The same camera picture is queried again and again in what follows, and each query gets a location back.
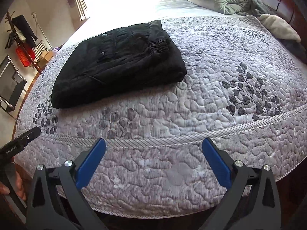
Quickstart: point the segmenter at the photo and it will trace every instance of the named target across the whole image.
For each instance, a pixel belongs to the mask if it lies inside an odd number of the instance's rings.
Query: chair
[[[22,91],[27,93],[24,89],[26,83],[27,80],[20,75],[11,58],[7,55],[0,64],[0,107],[15,121],[17,119],[10,112],[15,110]]]

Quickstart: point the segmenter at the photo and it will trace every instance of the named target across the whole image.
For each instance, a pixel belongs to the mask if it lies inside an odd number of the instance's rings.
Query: headboard panel
[[[307,21],[293,0],[261,0],[274,9],[300,35],[301,43],[307,49]]]

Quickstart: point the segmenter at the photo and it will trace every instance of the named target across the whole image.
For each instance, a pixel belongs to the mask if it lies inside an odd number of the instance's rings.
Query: quilted bedspread
[[[307,77],[256,18],[172,18],[162,26],[182,53],[183,82],[54,109],[53,83],[77,44],[67,47],[20,112],[16,136],[35,126],[42,133],[18,163],[33,175],[38,164],[74,160],[102,137],[105,156],[82,190],[91,207],[161,218],[206,210],[225,193],[201,152],[205,137],[247,166],[269,164],[276,180],[306,157]]]

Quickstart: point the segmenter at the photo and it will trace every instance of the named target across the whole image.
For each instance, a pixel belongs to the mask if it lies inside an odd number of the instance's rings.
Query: gray curtain
[[[78,8],[78,11],[79,11],[80,20],[83,21],[85,19],[90,18],[90,15],[88,13],[88,9],[87,9],[87,6],[85,4],[85,1],[84,0],[75,0],[75,2],[76,2],[76,6]]]

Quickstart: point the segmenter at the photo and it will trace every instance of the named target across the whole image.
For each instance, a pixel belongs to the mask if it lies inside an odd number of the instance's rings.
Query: metal screw
[[[264,166],[264,169],[265,169],[266,171],[270,171],[270,170],[271,170],[271,167],[270,167],[269,165],[266,164],[266,165]]]
[[[64,162],[64,165],[65,165],[66,167],[70,167],[71,165],[73,165],[73,161],[67,160],[66,162]]]
[[[234,162],[234,164],[235,164],[236,166],[238,166],[238,167],[242,167],[242,166],[243,166],[243,162],[240,161],[240,160],[236,160],[236,161]]]
[[[44,165],[39,164],[36,168],[37,168],[37,170],[42,170],[44,168]]]

